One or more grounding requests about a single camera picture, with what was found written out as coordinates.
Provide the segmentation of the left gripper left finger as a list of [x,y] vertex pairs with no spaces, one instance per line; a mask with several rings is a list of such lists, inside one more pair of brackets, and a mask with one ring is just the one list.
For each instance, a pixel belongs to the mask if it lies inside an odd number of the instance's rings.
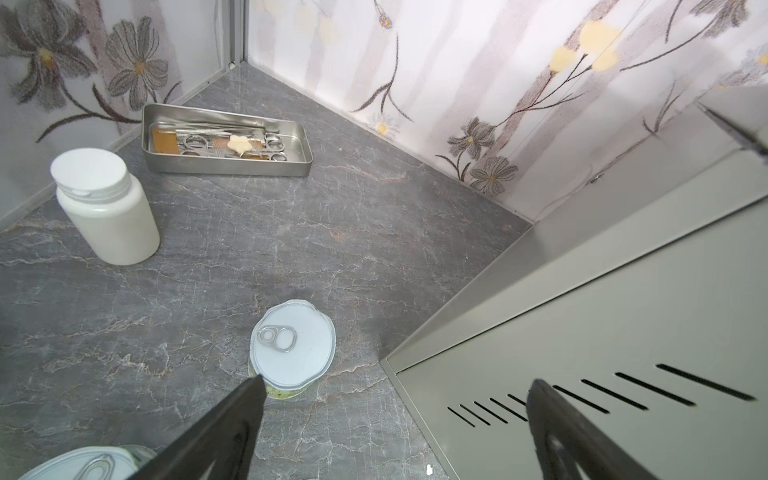
[[260,376],[242,382],[134,479],[246,479],[267,399]]

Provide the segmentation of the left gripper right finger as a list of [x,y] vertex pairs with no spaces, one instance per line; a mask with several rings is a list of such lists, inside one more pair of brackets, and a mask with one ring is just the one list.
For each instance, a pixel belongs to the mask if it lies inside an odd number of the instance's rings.
[[526,411],[545,479],[654,477],[547,382],[533,381]]

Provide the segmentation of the green can white lid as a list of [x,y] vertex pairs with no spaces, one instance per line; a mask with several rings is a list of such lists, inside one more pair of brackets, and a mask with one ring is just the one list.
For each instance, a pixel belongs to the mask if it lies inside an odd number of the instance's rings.
[[270,308],[254,326],[249,373],[263,379],[268,397],[287,400],[325,375],[335,351],[332,320],[308,301],[288,300]]

